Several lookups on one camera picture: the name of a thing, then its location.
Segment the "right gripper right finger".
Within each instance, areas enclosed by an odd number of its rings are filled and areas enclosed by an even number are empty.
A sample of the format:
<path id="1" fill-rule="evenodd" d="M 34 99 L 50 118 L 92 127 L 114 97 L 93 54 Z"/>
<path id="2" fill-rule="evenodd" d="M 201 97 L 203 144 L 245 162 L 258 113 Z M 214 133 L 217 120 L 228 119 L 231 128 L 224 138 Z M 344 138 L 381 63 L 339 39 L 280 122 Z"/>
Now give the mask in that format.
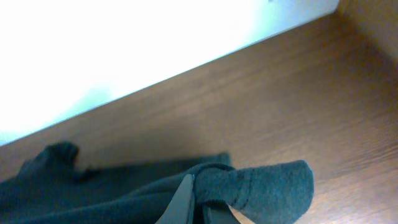
<path id="1" fill-rule="evenodd" d="M 208 203 L 203 206 L 204 224 L 240 224 L 226 203 Z"/>

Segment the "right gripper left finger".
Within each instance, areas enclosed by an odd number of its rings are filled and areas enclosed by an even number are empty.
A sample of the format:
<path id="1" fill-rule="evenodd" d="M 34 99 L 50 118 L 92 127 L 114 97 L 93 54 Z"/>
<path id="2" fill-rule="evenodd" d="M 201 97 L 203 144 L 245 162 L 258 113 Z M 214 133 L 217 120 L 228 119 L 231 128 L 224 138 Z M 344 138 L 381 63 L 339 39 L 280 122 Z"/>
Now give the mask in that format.
<path id="1" fill-rule="evenodd" d="M 194 175 L 186 175 L 165 212 L 155 224 L 192 224 L 195 209 Z"/>

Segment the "dark green t-shirt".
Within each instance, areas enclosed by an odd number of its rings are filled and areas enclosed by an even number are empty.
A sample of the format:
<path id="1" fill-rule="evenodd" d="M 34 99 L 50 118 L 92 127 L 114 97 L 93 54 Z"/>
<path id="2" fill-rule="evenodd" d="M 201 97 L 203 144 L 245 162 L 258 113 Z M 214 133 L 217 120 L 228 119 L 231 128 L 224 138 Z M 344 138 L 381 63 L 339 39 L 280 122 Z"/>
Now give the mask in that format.
<path id="1" fill-rule="evenodd" d="M 232 207 L 254 223 L 293 223 L 311 206 L 314 176 L 294 161 L 236 169 L 227 153 L 78 170 L 76 145 L 47 146 L 1 183 L 2 223 L 155 223 L 183 178 L 193 178 L 193 219 Z"/>

